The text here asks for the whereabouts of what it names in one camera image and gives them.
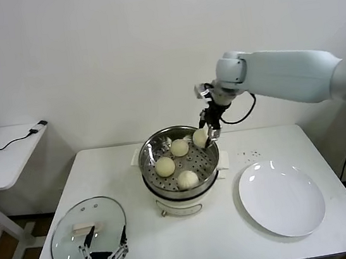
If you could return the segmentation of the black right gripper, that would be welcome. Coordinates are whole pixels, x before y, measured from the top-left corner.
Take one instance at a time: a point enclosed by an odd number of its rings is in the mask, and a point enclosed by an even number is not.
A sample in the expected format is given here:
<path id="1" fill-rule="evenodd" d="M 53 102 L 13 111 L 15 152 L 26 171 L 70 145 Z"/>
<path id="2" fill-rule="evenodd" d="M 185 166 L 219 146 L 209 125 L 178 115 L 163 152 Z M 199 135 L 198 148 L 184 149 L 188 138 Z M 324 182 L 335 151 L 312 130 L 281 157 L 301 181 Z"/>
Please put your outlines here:
<path id="1" fill-rule="evenodd" d="M 231 103 L 228 105 L 218 105 L 214 101 L 210 101 L 207 104 L 207 108 L 204 108 L 200 113 L 199 129 L 203 129 L 205 125 L 207 127 L 207 139 L 205 143 L 206 149 L 215 143 L 220 137 L 220 120 L 222 114 L 229 109 Z"/>

